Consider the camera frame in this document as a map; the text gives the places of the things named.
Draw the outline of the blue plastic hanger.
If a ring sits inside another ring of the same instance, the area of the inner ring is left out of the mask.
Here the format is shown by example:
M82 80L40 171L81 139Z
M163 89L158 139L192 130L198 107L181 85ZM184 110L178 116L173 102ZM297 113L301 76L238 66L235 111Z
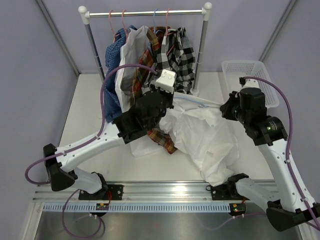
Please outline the blue plastic hanger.
M187 97L183 97L183 96L175 96L174 97L175 100L186 100L189 102L192 102L194 104L197 104L199 106L201 106L202 108L219 108L221 105L220 104L216 104L216 103L205 103L205 102L201 102L199 100L194 100L191 98L187 98Z

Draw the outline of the white linen shirt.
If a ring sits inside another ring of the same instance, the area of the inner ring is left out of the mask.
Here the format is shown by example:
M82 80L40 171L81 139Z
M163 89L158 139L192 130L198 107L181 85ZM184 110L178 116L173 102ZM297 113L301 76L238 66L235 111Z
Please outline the white linen shirt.
M178 92L173 97L221 105ZM238 141L227 120L222 118L220 107L201 107L187 100L173 99L173 108L167 110L159 127L169 134L178 150L190 156L201 178L211 186L223 184L234 174L230 166L240 158Z

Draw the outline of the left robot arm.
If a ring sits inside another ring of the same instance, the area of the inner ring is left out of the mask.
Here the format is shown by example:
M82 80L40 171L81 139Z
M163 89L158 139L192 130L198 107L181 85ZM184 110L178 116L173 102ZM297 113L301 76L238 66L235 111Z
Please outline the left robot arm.
M73 187L97 200L103 199L108 186L103 175L89 173L78 166L109 149L128 144L155 129L167 109L173 108L173 87L156 86L138 98L126 112L107 123L102 131L74 142L69 146L43 148L47 157L45 167L52 191Z

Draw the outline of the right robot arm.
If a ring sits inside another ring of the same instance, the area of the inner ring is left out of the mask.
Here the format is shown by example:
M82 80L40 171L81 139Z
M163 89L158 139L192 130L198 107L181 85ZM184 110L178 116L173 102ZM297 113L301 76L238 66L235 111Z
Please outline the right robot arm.
M233 91L220 111L224 119L243 125L245 133L265 158L278 194L264 189L244 173L229 177L219 186L212 186L211 194L233 200L251 200L265 211L268 221L279 232L316 221L320 216L320 205L301 178L290 153L290 138L283 123L267 114L264 93L258 87Z

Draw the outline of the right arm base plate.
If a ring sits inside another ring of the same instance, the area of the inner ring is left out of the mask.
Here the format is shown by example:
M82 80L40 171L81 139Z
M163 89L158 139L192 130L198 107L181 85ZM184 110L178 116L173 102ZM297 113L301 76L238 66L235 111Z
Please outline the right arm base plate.
M238 193L235 184L207 185L205 189L210 192L212 200L247 200L246 197Z

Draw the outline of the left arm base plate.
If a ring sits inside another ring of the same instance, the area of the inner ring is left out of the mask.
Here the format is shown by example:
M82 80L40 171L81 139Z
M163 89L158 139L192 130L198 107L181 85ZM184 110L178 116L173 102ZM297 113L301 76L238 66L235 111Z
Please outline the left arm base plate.
M78 199L81 201L98 201L109 200L121 201L123 197L124 186L122 184L109 184L102 187L95 193L88 193L84 190L80 190Z

